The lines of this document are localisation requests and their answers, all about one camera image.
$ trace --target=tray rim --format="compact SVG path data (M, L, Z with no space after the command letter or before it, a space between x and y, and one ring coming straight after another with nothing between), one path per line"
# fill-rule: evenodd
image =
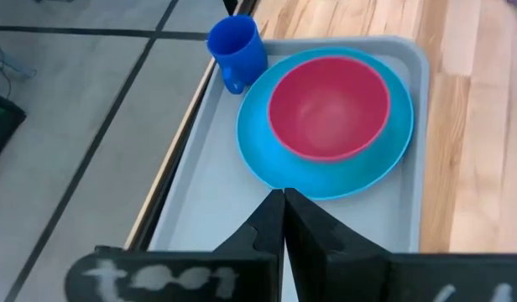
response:
M377 36L356 36L356 37L326 37L326 38L310 38L310 39L265 39L264 44L266 46L267 51L269 52L269 49L281 46L281 45L294 45L294 44L301 44L301 43L320 43L322 46L327 46L327 43L342 43L346 42L347 40L354 42L354 43L364 43L364 42L387 42L391 44L398 44L401 47L404 47L408 49L409 51L412 51L414 55L416 56L418 60L418 65L421 68L421 74L428 75L425 79L422 79L420 85L420 97L425 97L426 102L422 102L423 108L418 110L419 112L425 112L425 124L422 126L422 132L418 133L418 135L421 135L424 139L423 143L420 145L420 147L417 149L417 153L414 155L417 158L422 157L423 163L424 158L426 156L426 129L427 129L427 119L428 119L428 102L430 100L429 96L429 90L430 90L430 65L426 58L424 50L415 43L414 40L402 38L399 36L393 36L393 35L377 35ZM198 117L201 113L201 104L203 101L204 96L208 96L210 91L212 90L212 86L210 85L212 81L212 75L215 75L218 71L218 66L215 64L214 59L211 59L205 73L203 74L203 77L201 78L199 85L196 89L196 92L194 93L190 105L188 106L184 117L182 118L182 121L180 123L180 126L178 128L178 131L176 135L173 137L173 140L170 143L170 146L168 148L168 151L160 165L159 171L157 175L154 177L153 184L150 187L149 193L147 194L143 206L141 207L141 210L135 220L135 223L133 224L132 230L130 231L128 235L128 239L124 245L125 249L146 249L154 238L154 234L151 234L149 238L138 238L138 234L141 232L141 227L144 227L145 221L147 223L152 223L151 217L149 217L149 211L151 211L151 207L153 203L156 202L162 202L162 209L165 208L166 201L170 198L170 187L172 183L172 178L177 177L179 174L179 170L176 168L178 163L182 160L178 156L179 151L182 152L185 147L187 146L187 139L191 137L193 134L193 129L191 129L191 133L185 133L186 127L193 127L195 125L195 117ZM420 176L421 182L420 182L420 188L418 190L414 190L415 196L413 199L420 200L420 206L412 206L412 213L410 215L411 218L415 218L414 221L412 221L413 224L419 226L419 227L412 227L410 234L410 251L419 251L420 247L420 229L421 229L421 217L422 217L422 196L423 196L423 189L424 189L424 170L426 167L426 163L417 165L420 168L415 170L415 174ZM166 175L167 170L171 169L170 175ZM167 186L162 185L164 182L164 178L169 176L171 178L169 184ZM156 221L155 226L157 228L159 221Z

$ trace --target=blue plate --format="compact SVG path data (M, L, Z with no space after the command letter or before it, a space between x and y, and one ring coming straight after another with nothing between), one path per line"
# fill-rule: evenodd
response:
M277 82L297 65L326 55L344 55L372 66L385 80L391 112L382 134L367 149L348 160L324 164L302 159L277 141L268 125L268 101ZM243 99L237 119L237 141L243 160L272 188L296 188L313 200L339 198L367 189L401 159L414 126L410 93L384 63L362 51L328 47L288 57L264 72Z

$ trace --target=gray tray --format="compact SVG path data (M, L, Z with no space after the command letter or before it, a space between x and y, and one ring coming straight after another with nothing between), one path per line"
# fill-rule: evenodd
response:
M319 205L356 232L392 252L417 252L425 164L429 68L421 49L396 37L265 41L270 65L306 49L347 46L389 65L410 89L415 131L401 162L362 193ZM197 113L150 250L211 251L227 239L269 193L238 152L236 118L243 95L231 95L216 68ZM285 261L283 301L297 301Z

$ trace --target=black cable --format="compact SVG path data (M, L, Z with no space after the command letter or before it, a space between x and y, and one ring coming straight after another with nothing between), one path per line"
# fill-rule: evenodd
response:
M0 73L5 78L5 80L7 80L7 83L8 83L8 91L7 91L7 97L6 97L8 100L8 98L10 97L10 94L13 91L13 84L11 83L10 78L8 78L7 74L5 73L4 57L5 57L5 52L3 51L3 49L1 48L1 45L0 45L0 60L1 60Z

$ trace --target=bowl rim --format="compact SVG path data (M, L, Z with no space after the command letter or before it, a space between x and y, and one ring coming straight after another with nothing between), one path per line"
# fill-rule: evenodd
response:
M290 74L292 74L292 72L294 72L295 70L298 70L300 68L303 68L306 65L309 65L309 64L312 64L312 63L316 63L317 61L331 60L331 59L344 60L344 61L348 61L350 63L356 63L358 65L361 65L367 71L369 71L369 73L373 74L376 79L378 79L378 81L381 83L381 86L385 89L385 96L386 96L385 105L386 105L386 110L385 110L385 114L384 114L384 120L382 121L382 124L380 125L380 127L376 131L376 133L371 138L369 138L369 140L367 140L367 142L361 144L361 146L359 146L359 147L357 147L355 149L352 149L350 151L343 152L343 153L340 153L340 154L337 154L337 155L330 155L330 156L320 156L320 155L314 155L314 154L305 154L305 153L302 153L301 151L298 151L298 150L292 148L291 146L289 146L280 137L280 135L278 134L277 130L274 127L274 124L272 123L272 118L271 118L271 116L272 116L271 115L272 100L274 99L274 94L277 91L277 88L279 87L279 85L283 82L283 80L286 77L288 77ZM332 162L342 161L342 160L345 160L345 159L350 159L351 157L353 157L353 156L359 154L360 152L362 152L364 149L368 148L368 146L370 146L376 140L376 138L379 137L379 135L383 132L383 130L385 129L385 126L387 125L387 122L389 120L390 111L391 111L391 95L389 93L389 88L387 87L387 83L385 82L384 78L379 74L379 72L377 72L371 65L369 65L369 64L367 64L367 63L365 63L365 62L363 62L361 60L357 60L357 59L346 57L346 56L342 56L342 55L325 55L325 56L322 56L322 57L314 58L314 59L305 61L305 62L297 65L293 69L289 70L286 74L284 74L281 77L281 79L277 82L277 84L275 84L275 87L272 90L272 94L271 94L271 96L268 99L268 108L267 108L267 112L268 112L268 125L269 125L270 129L272 130L272 132L274 133L274 136L277 138L277 140L281 143L281 145L283 147L287 148L290 152L292 152L292 153L302 157L303 159L309 159L309 160L312 160L312 161L325 162L325 163L332 163Z

